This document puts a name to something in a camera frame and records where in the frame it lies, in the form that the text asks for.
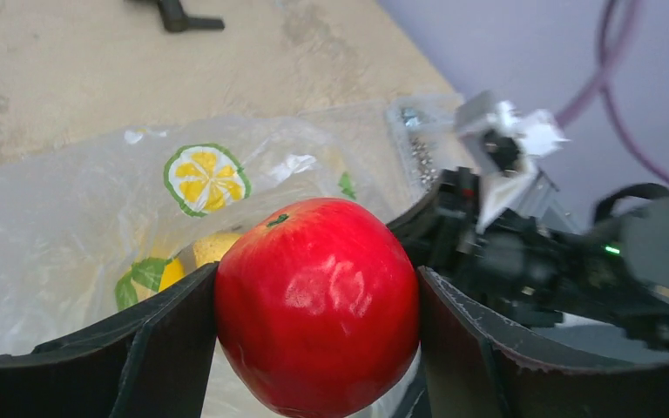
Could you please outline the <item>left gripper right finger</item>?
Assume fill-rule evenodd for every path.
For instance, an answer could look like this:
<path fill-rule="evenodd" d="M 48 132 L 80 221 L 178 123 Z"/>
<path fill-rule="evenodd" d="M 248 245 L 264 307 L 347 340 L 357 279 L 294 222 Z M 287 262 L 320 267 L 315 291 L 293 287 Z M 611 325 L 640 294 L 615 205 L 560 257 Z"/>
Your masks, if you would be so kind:
<path fill-rule="evenodd" d="M 669 361 L 634 364 L 547 339 L 428 268 L 422 364 L 435 417 L 669 417 Z"/>

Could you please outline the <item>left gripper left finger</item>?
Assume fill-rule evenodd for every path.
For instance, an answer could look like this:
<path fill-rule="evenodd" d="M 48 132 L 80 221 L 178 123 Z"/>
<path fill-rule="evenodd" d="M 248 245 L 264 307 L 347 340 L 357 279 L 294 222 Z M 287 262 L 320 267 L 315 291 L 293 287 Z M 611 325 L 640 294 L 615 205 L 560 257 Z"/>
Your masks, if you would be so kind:
<path fill-rule="evenodd" d="M 198 417 L 216 341 L 205 265 L 25 355 L 0 355 L 0 417 Z"/>

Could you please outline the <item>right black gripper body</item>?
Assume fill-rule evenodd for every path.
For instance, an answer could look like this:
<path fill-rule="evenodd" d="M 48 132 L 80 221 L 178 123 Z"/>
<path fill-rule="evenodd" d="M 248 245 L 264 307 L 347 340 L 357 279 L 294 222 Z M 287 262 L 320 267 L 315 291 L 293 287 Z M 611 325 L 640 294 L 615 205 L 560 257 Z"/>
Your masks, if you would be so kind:
<path fill-rule="evenodd" d="M 479 303 L 525 327 L 554 327 L 565 314 L 621 326 L 621 298 L 591 283 L 585 255 L 606 254 L 579 234 L 544 229 L 510 208 L 480 229 L 487 208 L 479 176 L 441 171 L 429 191 L 388 224 L 413 266 L 426 266 Z"/>

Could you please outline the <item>yellow lemon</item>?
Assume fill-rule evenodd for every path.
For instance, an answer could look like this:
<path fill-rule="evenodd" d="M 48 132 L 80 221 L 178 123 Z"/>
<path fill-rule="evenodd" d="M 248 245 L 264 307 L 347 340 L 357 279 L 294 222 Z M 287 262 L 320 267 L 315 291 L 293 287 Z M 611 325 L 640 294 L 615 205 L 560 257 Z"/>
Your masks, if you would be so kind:
<path fill-rule="evenodd" d="M 220 261 L 241 236 L 241 233 L 233 232 L 214 233 L 184 248 L 166 266 L 161 276 L 159 291 L 164 291 L 200 266 Z"/>

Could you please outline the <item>clear printed plastic bag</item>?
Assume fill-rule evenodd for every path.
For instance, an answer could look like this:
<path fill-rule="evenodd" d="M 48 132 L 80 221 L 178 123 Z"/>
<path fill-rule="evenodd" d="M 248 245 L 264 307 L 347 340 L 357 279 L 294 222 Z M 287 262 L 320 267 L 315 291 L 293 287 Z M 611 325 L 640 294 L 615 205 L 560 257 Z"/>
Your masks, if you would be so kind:
<path fill-rule="evenodd" d="M 0 355 L 25 355 L 158 293 L 198 239 L 319 196 L 409 209 L 384 104 L 132 126 L 0 165 Z M 215 341 L 198 417 L 268 417 Z"/>

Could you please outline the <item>red apple from bag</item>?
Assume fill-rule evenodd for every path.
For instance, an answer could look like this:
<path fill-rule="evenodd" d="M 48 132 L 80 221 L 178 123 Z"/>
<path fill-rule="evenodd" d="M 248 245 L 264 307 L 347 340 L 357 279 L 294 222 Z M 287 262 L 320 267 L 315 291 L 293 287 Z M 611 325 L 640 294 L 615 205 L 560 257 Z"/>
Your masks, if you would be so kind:
<path fill-rule="evenodd" d="M 218 339 L 267 408 L 346 417 L 386 394 L 419 345 L 416 272 L 371 212 L 315 198 L 238 239 L 214 281 Z"/>

